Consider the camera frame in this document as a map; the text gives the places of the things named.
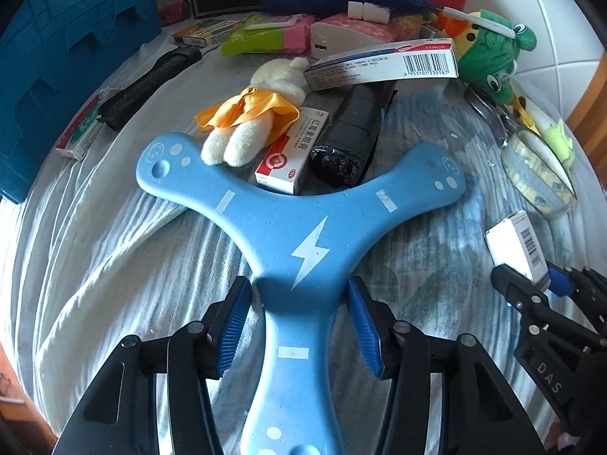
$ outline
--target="white rectangular mark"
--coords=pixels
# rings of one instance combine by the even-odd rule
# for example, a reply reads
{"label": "white rectangular mark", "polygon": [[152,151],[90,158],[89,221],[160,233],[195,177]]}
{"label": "white rectangular mark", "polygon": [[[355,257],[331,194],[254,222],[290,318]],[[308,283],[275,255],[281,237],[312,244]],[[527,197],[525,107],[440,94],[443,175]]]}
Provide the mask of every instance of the white rectangular mark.
{"label": "white rectangular mark", "polygon": [[392,213],[398,208],[396,204],[392,201],[392,198],[390,198],[385,191],[376,191],[375,194],[377,195],[377,198],[381,200],[381,203],[383,203],[384,206],[388,209],[388,212]]}
{"label": "white rectangular mark", "polygon": [[234,198],[234,195],[235,195],[235,193],[232,190],[226,191],[226,194],[223,196],[221,201],[217,204],[217,207],[215,207],[215,210],[218,211],[219,213],[223,213],[223,211],[228,207],[228,204]]}
{"label": "white rectangular mark", "polygon": [[287,359],[307,359],[310,350],[307,347],[278,347],[278,357]]}

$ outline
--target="orange dress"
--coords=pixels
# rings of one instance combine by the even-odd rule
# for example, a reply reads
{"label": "orange dress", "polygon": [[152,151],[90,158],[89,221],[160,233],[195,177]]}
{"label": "orange dress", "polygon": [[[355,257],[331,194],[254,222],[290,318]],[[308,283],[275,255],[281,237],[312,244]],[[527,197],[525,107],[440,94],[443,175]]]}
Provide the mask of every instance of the orange dress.
{"label": "orange dress", "polygon": [[213,128],[236,127],[269,110],[275,114],[274,124],[266,142],[266,145],[269,145],[299,118],[299,109],[271,90],[247,87],[226,102],[200,112],[195,119],[199,129],[210,132]]}

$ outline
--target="roll of clear tape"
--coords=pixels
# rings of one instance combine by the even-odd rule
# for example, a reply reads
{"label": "roll of clear tape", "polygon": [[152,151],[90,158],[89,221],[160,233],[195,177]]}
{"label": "roll of clear tape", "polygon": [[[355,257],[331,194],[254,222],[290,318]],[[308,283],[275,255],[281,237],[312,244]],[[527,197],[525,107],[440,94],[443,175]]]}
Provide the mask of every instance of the roll of clear tape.
{"label": "roll of clear tape", "polygon": [[519,129],[502,151],[506,176],[546,219],[572,208],[576,192],[556,154],[538,135]]}

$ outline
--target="black plastic bag roll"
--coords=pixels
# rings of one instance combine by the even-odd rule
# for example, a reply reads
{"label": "black plastic bag roll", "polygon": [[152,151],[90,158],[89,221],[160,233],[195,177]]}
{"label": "black plastic bag roll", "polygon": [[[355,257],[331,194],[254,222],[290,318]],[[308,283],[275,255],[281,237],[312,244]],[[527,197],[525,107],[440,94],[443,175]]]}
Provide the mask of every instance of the black plastic bag roll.
{"label": "black plastic bag roll", "polygon": [[201,58],[202,53],[196,46],[175,48],[163,54],[147,74],[99,107],[97,121],[119,132],[163,83],[177,77]]}
{"label": "black plastic bag roll", "polygon": [[352,86],[310,154],[316,177],[334,187],[360,184],[395,86],[395,80]]}

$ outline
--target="barcode number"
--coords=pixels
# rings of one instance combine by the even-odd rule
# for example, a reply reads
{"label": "barcode number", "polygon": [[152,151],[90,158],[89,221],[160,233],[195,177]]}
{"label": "barcode number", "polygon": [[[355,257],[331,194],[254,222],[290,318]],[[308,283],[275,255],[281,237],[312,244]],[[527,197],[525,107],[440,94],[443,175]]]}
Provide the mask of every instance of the barcode number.
{"label": "barcode number", "polygon": [[527,255],[531,258],[531,266],[535,267],[539,265],[541,258],[539,256],[539,252],[537,250],[537,245],[533,240],[533,236],[529,228],[525,229],[521,232],[521,237],[523,238],[523,243],[525,244],[525,248],[527,249]]}
{"label": "barcode number", "polygon": [[444,53],[404,55],[409,75],[438,75],[449,73],[449,64]]}

